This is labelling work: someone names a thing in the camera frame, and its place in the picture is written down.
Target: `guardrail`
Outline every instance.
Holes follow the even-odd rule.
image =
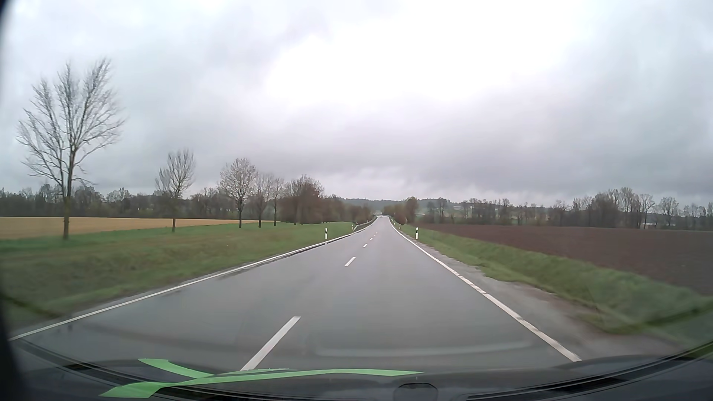
[[[354,228],[352,229],[352,231],[357,231],[357,230],[361,230],[362,228],[368,227],[369,224],[372,224],[374,221],[376,221],[376,216],[374,216],[374,218],[367,221],[366,223],[355,225]]]

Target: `road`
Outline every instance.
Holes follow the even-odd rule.
[[[572,360],[556,335],[538,335],[536,322],[519,321],[457,274],[378,218],[341,240],[24,340],[79,360],[162,358],[226,372]]]

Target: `dry crop field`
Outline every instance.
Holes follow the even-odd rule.
[[[201,218],[179,218],[176,227],[189,225],[237,224],[237,220],[218,220]],[[256,223],[256,220],[243,220],[243,223]],[[72,217],[69,221],[69,233],[97,233],[99,231],[135,230],[136,228],[170,227],[169,218],[111,218],[111,217]],[[0,240],[15,238],[62,235],[61,217],[0,217]]]

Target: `gray cloud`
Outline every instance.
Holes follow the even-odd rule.
[[[312,174],[343,196],[547,203],[631,186],[713,201],[713,5],[706,1],[585,3],[581,35],[556,65],[459,101],[403,93],[373,108],[316,103],[294,113],[265,94],[280,57],[310,37],[329,41],[345,26],[398,16],[403,7],[32,4],[16,2],[4,22],[6,188],[37,185],[19,163],[13,130],[29,86],[67,58],[107,55],[130,122],[123,140],[88,164],[106,191],[151,191],[165,154],[188,146],[198,160],[196,186],[212,185],[223,163],[247,156],[285,176]]]

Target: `cloud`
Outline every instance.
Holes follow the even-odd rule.
[[[87,165],[105,191],[151,191],[187,146],[197,187],[247,156],[343,196],[707,202],[712,22],[705,1],[18,1],[0,185],[31,182],[13,131],[29,86],[107,55],[129,123]]]

